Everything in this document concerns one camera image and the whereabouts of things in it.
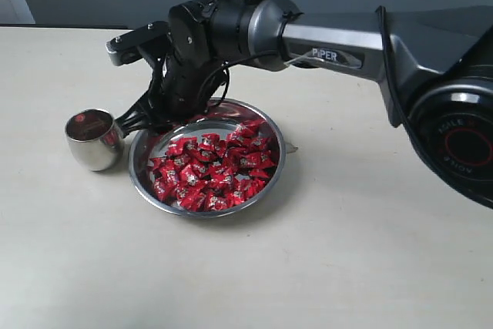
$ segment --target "stainless steel bowl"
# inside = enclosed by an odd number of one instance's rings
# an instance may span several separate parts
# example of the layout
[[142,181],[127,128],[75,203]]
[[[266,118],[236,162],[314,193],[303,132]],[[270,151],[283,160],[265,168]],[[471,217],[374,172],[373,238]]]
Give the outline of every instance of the stainless steel bowl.
[[[237,128],[237,125],[249,119],[264,119],[265,123],[260,127],[261,136],[269,136],[270,150],[272,150],[273,159],[277,161],[276,171],[269,183],[256,196],[238,206],[223,211],[213,212],[190,212],[175,208],[172,205],[160,202],[153,192],[153,181],[149,175],[149,159],[163,156],[172,140],[177,140],[181,136],[200,136],[203,133],[218,133],[223,138],[228,133]],[[157,208],[174,213],[183,217],[196,219],[209,219],[221,217],[236,213],[264,198],[270,190],[276,185],[280,178],[281,171],[286,161],[286,145],[283,134],[274,123],[274,121],[259,109],[232,99],[225,99],[220,106],[213,109],[207,116],[201,116],[189,122],[185,126],[176,127],[173,131],[164,135],[157,136],[148,130],[139,132],[132,142],[129,152],[129,172],[130,178],[137,191]]]

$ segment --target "white table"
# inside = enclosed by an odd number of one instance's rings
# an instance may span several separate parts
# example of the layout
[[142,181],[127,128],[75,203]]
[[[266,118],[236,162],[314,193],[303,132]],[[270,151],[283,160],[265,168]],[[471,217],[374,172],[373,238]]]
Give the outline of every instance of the white table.
[[124,112],[144,62],[119,31],[0,29],[0,328],[480,328],[493,325],[493,211],[450,190],[392,129],[375,84],[236,67],[230,97],[299,147],[261,204],[192,222],[126,165],[91,173],[65,121]]

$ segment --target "red ring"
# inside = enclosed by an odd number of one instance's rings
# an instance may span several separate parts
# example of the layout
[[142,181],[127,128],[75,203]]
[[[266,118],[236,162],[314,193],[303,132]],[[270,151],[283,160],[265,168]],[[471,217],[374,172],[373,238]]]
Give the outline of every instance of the red ring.
[[[477,136],[479,136],[481,139],[483,139],[484,142],[486,142],[486,144],[488,144],[488,148],[489,148],[489,152],[490,152],[490,155],[488,156],[488,158],[483,161],[483,162],[480,162],[480,163],[469,163],[469,162],[465,162],[463,161],[462,159],[459,159],[457,158],[453,152],[451,151],[450,149],[450,146],[448,145],[448,140],[450,139],[450,136],[454,133],[457,133],[457,132],[468,132],[468,133],[473,133],[473,134],[476,134]],[[452,157],[453,159],[455,159],[456,161],[466,165],[466,166],[484,166],[486,164],[488,164],[488,162],[491,161],[491,159],[493,158],[493,147],[491,146],[491,142],[489,141],[489,139],[484,136],[483,134],[481,134],[480,132],[476,131],[476,130],[473,130],[473,129],[468,129],[468,128],[464,128],[464,127],[459,127],[457,129],[453,129],[452,131],[450,131],[446,137],[445,137],[445,149],[447,150],[448,154],[450,155],[450,157]]]

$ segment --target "metal cup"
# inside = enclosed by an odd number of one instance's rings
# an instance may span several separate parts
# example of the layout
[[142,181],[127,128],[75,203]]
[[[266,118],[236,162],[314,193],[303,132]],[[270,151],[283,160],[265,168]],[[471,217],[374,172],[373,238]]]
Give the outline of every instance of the metal cup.
[[73,116],[65,126],[72,155],[91,171],[103,171],[118,162],[125,143],[112,115],[88,109]]

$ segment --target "cup rim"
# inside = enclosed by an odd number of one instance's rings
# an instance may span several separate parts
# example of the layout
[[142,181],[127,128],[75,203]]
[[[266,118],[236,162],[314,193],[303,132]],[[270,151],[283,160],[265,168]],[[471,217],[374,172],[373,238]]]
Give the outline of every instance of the cup rim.
[[[91,111],[98,111],[98,112],[103,112],[105,114],[107,114],[110,118],[111,118],[111,126],[103,133],[101,134],[100,136],[98,136],[97,138],[94,138],[94,139],[89,139],[89,140],[78,140],[78,139],[74,139],[72,138],[69,133],[67,132],[67,129],[69,127],[69,124],[70,122],[78,115],[82,115],[84,113],[87,113],[87,112],[91,112]],[[113,117],[113,115],[111,113],[109,113],[108,111],[106,111],[105,109],[100,109],[100,108],[89,108],[89,109],[85,109],[79,113],[76,113],[75,115],[73,115],[72,117],[69,118],[69,120],[67,121],[67,123],[65,124],[65,136],[67,137],[67,139],[73,141],[73,142],[76,142],[76,143],[91,143],[91,142],[95,142],[95,141],[98,141],[100,140],[102,137],[104,137],[105,135],[107,135],[111,130],[113,130],[113,128],[115,127],[115,118]]]

